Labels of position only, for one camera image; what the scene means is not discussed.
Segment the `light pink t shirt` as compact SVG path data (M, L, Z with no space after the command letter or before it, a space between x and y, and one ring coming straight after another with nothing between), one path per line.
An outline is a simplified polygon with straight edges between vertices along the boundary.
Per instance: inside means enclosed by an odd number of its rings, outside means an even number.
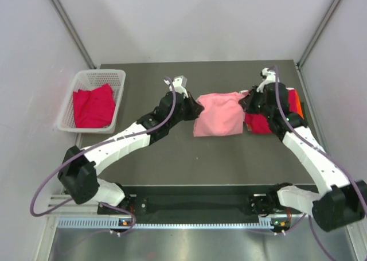
M206 94L197 99L204 110L194 122L195 137L224 137L243 132L245 113L239 101L244 95L238 92Z

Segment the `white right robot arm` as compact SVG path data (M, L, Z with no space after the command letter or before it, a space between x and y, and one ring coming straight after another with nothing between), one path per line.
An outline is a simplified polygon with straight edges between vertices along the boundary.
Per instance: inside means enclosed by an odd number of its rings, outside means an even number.
M335 162L329 160L315 140L306 120L290 110L290 90L282 83L269 83L263 92L252 87L242 91L239 105L246 114L261 115L276 135L300 161L314 181L316 193L291 183L274 185L267 193L268 211L296 209L313 217L318 226L330 232L361 221L366 213L366 183L352 183Z

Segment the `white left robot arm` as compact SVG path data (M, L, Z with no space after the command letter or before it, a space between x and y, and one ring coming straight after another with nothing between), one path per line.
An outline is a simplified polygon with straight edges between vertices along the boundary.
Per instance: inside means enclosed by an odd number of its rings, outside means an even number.
M179 122L196 120L203 110L191 94L168 92L152 112L124 131L84 149L68 149L57 178L76 204L103 202L124 213L130 199L121 185L100 179L101 172L133 151L164 138Z

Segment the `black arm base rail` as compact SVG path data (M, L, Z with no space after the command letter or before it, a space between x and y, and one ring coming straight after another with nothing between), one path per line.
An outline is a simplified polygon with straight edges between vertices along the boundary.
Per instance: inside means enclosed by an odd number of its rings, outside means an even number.
M269 185L125 186L116 208L100 215L131 212L137 223L254 223L261 217L290 219L296 210L271 206Z

